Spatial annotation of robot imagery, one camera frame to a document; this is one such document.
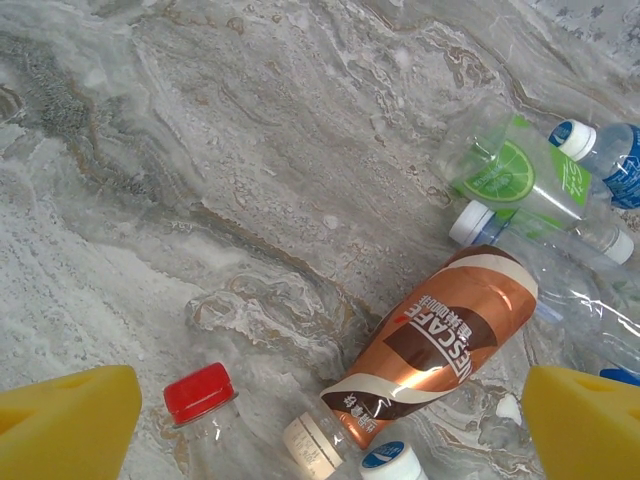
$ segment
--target transparent plastic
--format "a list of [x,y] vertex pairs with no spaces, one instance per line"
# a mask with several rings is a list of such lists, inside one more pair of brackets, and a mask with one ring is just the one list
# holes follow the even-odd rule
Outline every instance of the transparent plastic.
[[[531,216],[520,210],[521,218]],[[561,324],[575,341],[640,375],[640,277],[579,238],[546,223],[535,236],[526,222],[486,229],[475,244],[513,255],[538,282],[536,313]]]
[[[534,170],[534,174],[530,175],[533,182],[531,190],[523,198],[513,201],[477,195],[465,182],[480,174],[500,156],[506,140],[516,144],[530,161]],[[564,156],[555,150],[557,149],[544,136],[516,115],[509,106],[488,97],[450,124],[435,166],[443,179],[463,195],[484,203],[494,211],[525,208],[563,228],[574,227],[587,218],[607,223],[611,201],[609,189],[602,180],[595,177],[590,183],[581,184],[580,178],[589,174],[565,156],[566,170],[572,170],[568,173],[570,178],[576,180],[576,185],[588,190],[584,201],[576,201],[554,166],[552,156]],[[524,174],[514,171],[514,175]]]
[[188,442],[190,480],[307,478],[291,459],[251,431],[233,400],[175,428]]
[[598,130],[591,152],[580,160],[580,166],[605,179],[622,169],[634,146],[634,135],[626,123],[613,123]]
[[[514,225],[518,225],[521,232],[527,232],[529,236],[535,234],[539,229],[545,229],[548,222],[541,220],[540,217],[528,214],[525,210],[520,209],[510,217],[501,217],[494,215],[489,223],[483,227],[484,235],[492,236],[504,227],[506,221]],[[605,223],[601,221],[587,218],[579,222],[575,227],[568,231],[570,234],[580,237],[584,243],[590,245],[599,253],[607,254],[618,242],[621,235],[628,234],[618,225],[614,223]]]

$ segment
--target plastic bottle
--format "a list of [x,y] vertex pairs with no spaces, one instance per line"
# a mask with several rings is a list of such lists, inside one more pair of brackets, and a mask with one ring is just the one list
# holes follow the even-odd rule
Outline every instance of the plastic bottle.
[[285,455],[257,437],[235,406],[237,396],[221,363],[169,385],[167,409],[189,449],[193,480],[292,480],[306,478]]
[[429,480],[413,448],[406,442],[388,442],[360,462],[362,480]]
[[640,128],[613,123],[596,131],[577,120],[565,120],[551,132],[549,141],[604,180],[614,206],[640,207]]
[[284,442],[316,480],[375,435],[458,387],[533,314],[537,286],[502,250],[451,257],[380,323],[346,375],[294,420]]
[[522,207],[562,228],[609,223],[611,192],[602,180],[494,98],[451,123],[434,166],[467,198],[496,212]]
[[480,207],[470,203],[450,236],[463,245],[495,245],[512,255],[539,285],[536,313],[542,319],[563,326],[574,341],[638,375],[638,275],[554,225],[547,223],[531,235],[528,224],[540,219],[525,210],[500,224]]
[[[497,215],[489,207],[475,200],[467,205],[464,212],[464,216],[461,215],[451,229],[450,236],[465,247],[473,244],[483,231],[485,234],[500,231],[505,222],[517,223],[521,231],[527,230],[529,236],[539,234],[539,231],[546,230],[549,225],[543,219],[522,209],[509,215]],[[626,262],[633,253],[633,240],[614,224],[602,225],[590,219],[578,223],[569,233],[580,237],[583,242],[604,253],[618,265]]]

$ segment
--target bottle cap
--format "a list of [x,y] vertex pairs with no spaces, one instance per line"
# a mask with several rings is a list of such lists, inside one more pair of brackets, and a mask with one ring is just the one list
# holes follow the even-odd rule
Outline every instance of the bottle cap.
[[449,236],[463,247],[468,247],[494,215],[493,210],[476,200],[471,200],[449,230]]
[[411,445],[395,441],[380,445],[360,463],[363,480],[427,480]]
[[219,407],[235,396],[224,365],[214,363],[164,389],[164,403],[176,425]]
[[602,378],[608,378],[609,380],[615,380],[617,382],[628,383],[629,385],[640,387],[640,378],[626,370],[623,370],[622,368],[605,368],[600,370],[600,376]]
[[604,251],[604,254],[618,265],[622,265],[624,262],[629,260],[629,257],[631,257],[633,248],[634,245],[631,237],[620,230],[618,238],[613,242],[613,245]]
[[284,429],[282,439],[291,456],[313,480],[325,480],[343,462],[308,412]]
[[596,130],[577,120],[565,120],[553,129],[549,141],[562,153],[579,162],[596,143]]

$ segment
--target white bottle cap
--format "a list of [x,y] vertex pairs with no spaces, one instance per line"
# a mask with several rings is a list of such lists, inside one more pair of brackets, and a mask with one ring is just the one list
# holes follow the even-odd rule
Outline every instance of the white bottle cap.
[[494,215],[493,210],[476,200],[471,200],[449,230],[449,236],[463,247],[468,247]]
[[360,462],[363,480],[428,480],[411,445],[389,442],[369,452]]
[[308,413],[291,422],[282,439],[291,456],[313,480],[325,480],[343,462]]
[[605,250],[604,254],[618,265],[622,265],[631,257],[633,248],[634,245],[631,237],[620,230],[618,238],[613,242],[613,245]]
[[577,120],[565,120],[553,129],[549,141],[562,153],[579,162],[591,151],[596,137],[595,128]]

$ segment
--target red bottle cap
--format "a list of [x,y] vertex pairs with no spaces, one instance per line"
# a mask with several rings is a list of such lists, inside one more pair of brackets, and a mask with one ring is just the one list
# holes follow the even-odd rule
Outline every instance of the red bottle cap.
[[176,425],[219,407],[235,395],[224,365],[214,363],[164,389],[164,403]]

